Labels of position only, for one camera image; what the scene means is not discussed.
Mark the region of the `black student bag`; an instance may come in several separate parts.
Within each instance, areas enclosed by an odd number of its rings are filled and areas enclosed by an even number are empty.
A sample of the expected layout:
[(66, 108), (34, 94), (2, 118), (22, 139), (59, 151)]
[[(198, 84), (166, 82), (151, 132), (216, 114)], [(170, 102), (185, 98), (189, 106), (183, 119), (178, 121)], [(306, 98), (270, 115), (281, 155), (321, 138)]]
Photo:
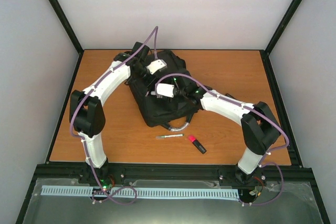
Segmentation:
[(147, 126), (179, 132), (189, 126), (193, 115), (201, 109), (200, 99), (212, 88), (202, 88), (191, 80), (185, 60), (173, 51), (163, 50), (157, 56), (166, 67), (154, 74), (144, 70), (155, 60), (154, 54), (142, 49), (134, 56), (127, 63), (131, 77), (125, 84), (130, 87)]

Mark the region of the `silver pen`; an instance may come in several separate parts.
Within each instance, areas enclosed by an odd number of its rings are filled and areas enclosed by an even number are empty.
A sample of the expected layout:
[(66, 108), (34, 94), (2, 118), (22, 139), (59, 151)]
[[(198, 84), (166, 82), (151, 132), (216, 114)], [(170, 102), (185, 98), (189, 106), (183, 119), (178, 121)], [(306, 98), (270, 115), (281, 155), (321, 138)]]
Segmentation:
[(156, 139), (164, 139), (164, 138), (174, 138), (174, 137), (183, 137), (184, 134), (169, 134), (169, 135), (160, 135), (156, 136)]

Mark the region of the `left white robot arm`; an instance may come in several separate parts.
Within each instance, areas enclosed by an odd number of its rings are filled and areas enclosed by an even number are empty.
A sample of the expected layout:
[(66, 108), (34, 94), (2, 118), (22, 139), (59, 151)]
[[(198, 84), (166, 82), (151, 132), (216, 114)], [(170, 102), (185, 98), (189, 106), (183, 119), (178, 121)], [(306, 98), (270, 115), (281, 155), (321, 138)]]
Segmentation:
[(70, 95), (70, 135), (78, 137), (85, 152), (85, 162), (92, 168), (101, 168), (108, 160), (102, 143), (102, 130), (106, 124), (103, 106), (116, 88), (131, 77), (131, 65), (140, 46), (132, 54), (117, 55), (108, 69), (89, 87), (74, 90)]

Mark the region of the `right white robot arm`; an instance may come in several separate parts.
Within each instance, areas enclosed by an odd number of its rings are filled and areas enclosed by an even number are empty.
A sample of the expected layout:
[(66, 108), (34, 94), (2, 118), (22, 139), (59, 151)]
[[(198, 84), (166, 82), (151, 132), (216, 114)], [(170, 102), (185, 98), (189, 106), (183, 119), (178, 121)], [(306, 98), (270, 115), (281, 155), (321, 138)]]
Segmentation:
[(236, 165), (235, 177), (240, 183), (247, 183), (284, 133), (270, 107), (264, 102), (246, 103), (221, 94), (186, 74), (173, 76), (171, 85), (169, 97), (185, 96), (200, 109), (219, 114), (241, 127), (246, 148)]

